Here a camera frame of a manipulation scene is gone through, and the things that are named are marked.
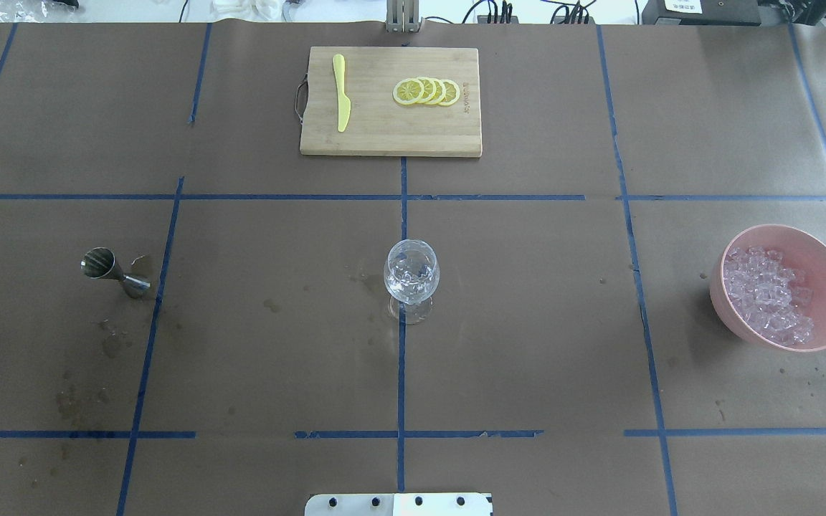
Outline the pile of ice cubes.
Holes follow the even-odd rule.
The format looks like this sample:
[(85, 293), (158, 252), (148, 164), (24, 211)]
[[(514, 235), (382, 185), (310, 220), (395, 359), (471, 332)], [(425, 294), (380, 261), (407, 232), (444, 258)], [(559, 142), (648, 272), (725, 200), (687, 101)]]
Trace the pile of ice cubes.
[(805, 284), (805, 271), (790, 267), (784, 258), (778, 248), (731, 248), (722, 281), (732, 307), (752, 330), (793, 348), (814, 340), (815, 322), (807, 316), (813, 291)]

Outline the bamboo cutting board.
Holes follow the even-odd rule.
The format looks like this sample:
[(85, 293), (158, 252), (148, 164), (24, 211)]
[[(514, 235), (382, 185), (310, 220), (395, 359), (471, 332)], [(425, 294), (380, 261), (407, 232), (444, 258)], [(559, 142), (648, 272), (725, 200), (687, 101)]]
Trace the bamboo cutting board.
[[(332, 58), (346, 59), (351, 117), (337, 131)], [(397, 82), (431, 77), (455, 81), (459, 100), (450, 107), (399, 105)], [(326, 47), (310, 49), (308, 101), (300, 151), (305, 156), (404, 156), (478, 158), (484, 150), (479, 52), (475, 48)]]

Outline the steel jigger measuring cup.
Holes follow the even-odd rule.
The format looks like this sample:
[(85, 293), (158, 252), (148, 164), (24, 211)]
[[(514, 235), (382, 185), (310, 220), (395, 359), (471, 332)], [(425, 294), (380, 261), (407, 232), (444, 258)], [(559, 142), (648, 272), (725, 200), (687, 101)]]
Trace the steel jigger measuring cup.
[(89, 249), (80, 261), (81, 272), (89, 279), (108, 279), (121, 285), (130, 298), (142, 298), (151, 289), (151, 282), (141, 275), (124, 272), (112, 249)]

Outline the yellow plastic knife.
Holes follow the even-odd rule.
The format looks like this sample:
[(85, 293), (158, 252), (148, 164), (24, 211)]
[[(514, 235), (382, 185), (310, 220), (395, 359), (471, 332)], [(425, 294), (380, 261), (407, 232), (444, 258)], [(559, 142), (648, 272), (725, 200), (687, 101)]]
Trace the yellow plastic knife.
[(337, 131), (344, 132), (351, 117), (351, 99), (346, 94), (346, 59), (342, 54), (332, 56), (337, 101)]

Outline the pink bowl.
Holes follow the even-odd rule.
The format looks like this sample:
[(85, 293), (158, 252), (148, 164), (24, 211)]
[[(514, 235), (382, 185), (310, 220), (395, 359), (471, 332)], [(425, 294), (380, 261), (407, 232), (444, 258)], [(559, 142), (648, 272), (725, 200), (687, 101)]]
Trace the pink bowl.
[[(805, 316), (812, 319), (812, 339), (793, 346), (775, 343), (752, 328), (732, 305), (731, 291), (725, 286), (726, 258), (731, 251), (750, 247), (777, 249), (783, 264), (804, 272), (804, 287), (812, 290)], [(718, 319), (744, 342), (791, 353), (817, 353), (826, 350), (826, 245), (801, 229), (782, 224), (760, 224), (740, 232), (722, 249), (709, 277), (709, 298)]]

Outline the clear wine glass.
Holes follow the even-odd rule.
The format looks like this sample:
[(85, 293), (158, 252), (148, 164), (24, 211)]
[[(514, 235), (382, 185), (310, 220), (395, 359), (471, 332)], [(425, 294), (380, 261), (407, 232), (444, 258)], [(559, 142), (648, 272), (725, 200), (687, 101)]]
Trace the clear wine glass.
[(440, 283), (436, 252), (422, 239), (403, 239), (386, 256), (384, 286), (389, 313), (403, 325), (417, 325), (432, 314)]

